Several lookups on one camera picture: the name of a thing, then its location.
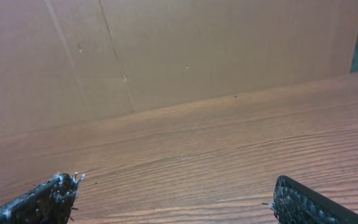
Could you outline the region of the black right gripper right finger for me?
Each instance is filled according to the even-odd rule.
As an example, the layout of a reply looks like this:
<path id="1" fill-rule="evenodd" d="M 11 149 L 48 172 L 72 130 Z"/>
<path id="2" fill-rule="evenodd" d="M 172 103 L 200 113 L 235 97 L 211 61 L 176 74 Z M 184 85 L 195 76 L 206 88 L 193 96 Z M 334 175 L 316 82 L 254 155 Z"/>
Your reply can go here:
<path id="1" fill-rule="evenodd" d="M 267 204 L 279 224 L 358 224 L 358 214 L 281 175 Z"/>

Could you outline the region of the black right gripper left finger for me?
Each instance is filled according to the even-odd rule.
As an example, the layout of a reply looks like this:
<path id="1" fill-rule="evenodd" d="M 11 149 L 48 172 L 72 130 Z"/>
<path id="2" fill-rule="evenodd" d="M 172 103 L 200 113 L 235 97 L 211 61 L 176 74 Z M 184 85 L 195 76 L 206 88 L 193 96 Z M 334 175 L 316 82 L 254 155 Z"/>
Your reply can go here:
<path id="1" fill-rule="evenodd" d="M 0 206 L 0 224 L 67 224 L 71 219 L 80 182 L 77 177 L 57 173 L 52 179 L 35 186 Z"/>

